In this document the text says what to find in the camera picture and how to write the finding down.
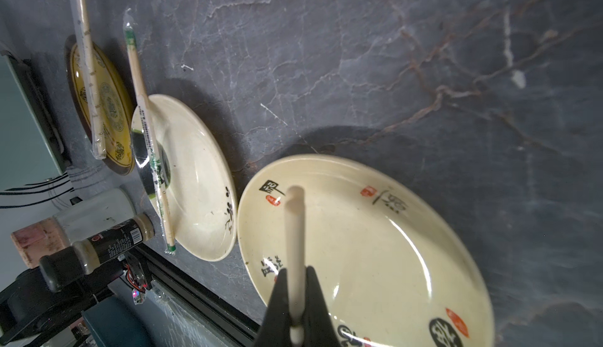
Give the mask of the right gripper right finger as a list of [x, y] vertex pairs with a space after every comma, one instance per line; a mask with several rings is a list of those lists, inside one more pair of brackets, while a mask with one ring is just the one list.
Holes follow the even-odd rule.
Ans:
[[307, 347], [339, 346], [316, 270], [306, 268], [306, 308], [303, 314], [303, 345]]

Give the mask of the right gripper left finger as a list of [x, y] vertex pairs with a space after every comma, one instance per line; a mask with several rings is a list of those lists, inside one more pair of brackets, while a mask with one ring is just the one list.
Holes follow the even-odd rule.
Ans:
[[289, 305], [287, 270], [276, 277], [264, 320], [254, 340], [255, 347], [289, 346]]

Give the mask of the bamboo chopsticks pair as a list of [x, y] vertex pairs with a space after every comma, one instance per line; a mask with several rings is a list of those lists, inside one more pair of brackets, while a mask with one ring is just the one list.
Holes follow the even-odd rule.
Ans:
[[292, 186], [287, 190], [286, 198], [284, 224], [287, 244], [287, 296], [291, 318], [290, 338], [292, 346], [302, 346], [304, 341], [302, 316], [306, 304], [304, 189], [301, 186]]

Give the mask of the chopsticks green tip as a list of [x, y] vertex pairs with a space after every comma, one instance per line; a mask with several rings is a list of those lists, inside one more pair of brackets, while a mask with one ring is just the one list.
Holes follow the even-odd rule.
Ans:
[[130, 64], [130, 73], [133, 87], [138, 103], [144, 141], [149, 155], [149, 165], [152, 172], [153, 185], [155, 189], [155, 202], [158, 208], [158, 216], [162, 225], [162, 234], [166, 243], [165, 253], [175, 255], [176, 240], [172, 228], [171, 214], [166, 194], [166, 175], [164, 173], [164, 162], [161, 156], [160, 145], [155, 136], [152, 116], [150, 114], [150, 103], [147, 90], [144, 85], [136, 35], [134, 32], [135, 20], [130, 8], [126, 8], [122, 18], [122, 31], [127, 45], [127, 56]]

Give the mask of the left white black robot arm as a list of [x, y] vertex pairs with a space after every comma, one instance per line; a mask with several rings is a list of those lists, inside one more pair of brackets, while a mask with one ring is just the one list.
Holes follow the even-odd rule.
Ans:
[[53, 293], [40, 268], [24, 271], [1, 292], [1, 345], [33, 337], [28, 345], [41, 346], [110, 297], [108, 284], [122, 273], [121, 262], [109, 262]]

